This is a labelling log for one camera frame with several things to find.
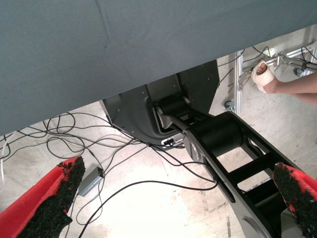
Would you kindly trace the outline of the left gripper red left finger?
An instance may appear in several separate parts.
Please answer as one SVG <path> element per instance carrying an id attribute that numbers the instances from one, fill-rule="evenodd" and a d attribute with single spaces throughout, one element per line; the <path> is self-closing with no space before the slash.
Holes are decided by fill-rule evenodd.
<path id="1" fill-rule="evenodd" d="M 85 173 L 81 156 L 56 165 L 0 214 L 2 238 L 57 238 Z"/>

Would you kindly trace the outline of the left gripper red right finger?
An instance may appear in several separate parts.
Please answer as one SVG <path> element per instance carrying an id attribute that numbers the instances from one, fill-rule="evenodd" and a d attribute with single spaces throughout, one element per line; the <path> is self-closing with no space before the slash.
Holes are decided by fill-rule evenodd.
<path id="1" fill-rule="evenodd" d="M 317 236 L 317 180 L 300 169 L 277 163 L 273 172 L 277 186 L 303 236 Z"/>

